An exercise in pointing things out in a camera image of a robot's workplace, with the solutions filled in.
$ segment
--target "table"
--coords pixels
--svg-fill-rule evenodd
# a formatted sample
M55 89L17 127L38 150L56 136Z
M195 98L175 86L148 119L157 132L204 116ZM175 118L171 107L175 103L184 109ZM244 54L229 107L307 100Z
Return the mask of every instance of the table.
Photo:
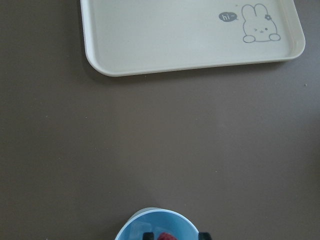
M79 1L2 1L0 238L112 240L145 207L216 240L320 239L320 1L297 59L112 78Z

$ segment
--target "bunny illustration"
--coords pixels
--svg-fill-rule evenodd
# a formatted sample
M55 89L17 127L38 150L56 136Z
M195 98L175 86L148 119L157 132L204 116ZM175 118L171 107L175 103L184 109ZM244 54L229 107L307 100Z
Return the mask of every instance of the bunny illustration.
M281 39L278 29L267 8L262 4L244 5L242 7L244 18L243 30L245 43L279 41Z

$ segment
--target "white plastic tray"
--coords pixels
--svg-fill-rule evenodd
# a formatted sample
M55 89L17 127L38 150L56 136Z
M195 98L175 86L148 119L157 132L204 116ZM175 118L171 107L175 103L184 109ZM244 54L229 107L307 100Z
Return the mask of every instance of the white plastic tray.
M285 61L305 37L293 0L81 0L85 52L108 76Z

